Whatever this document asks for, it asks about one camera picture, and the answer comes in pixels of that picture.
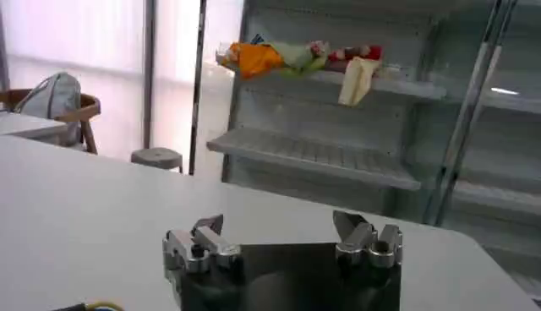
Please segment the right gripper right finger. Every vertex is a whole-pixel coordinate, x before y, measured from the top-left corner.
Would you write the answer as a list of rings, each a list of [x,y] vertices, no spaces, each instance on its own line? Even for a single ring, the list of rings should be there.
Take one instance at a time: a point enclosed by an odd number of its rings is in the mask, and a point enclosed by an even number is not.
[[[333,223],[341,241],[336,257],[349,265],[360,265],[364,259],[372,267],[390,269],[403,261],[403,234],[396,225],[384,225],[378,232],[363,216],[335,210]]]

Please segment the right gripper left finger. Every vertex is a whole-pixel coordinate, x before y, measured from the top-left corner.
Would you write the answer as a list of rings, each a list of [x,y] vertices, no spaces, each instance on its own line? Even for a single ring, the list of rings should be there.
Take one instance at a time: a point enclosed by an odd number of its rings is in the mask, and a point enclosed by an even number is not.
[[[232,269],[241,260],[241,246],[222,235],[224,215],[197,220],[189,231],[167,231],[162,240],[164,268],[169,271],[206,273],[210,263]]]

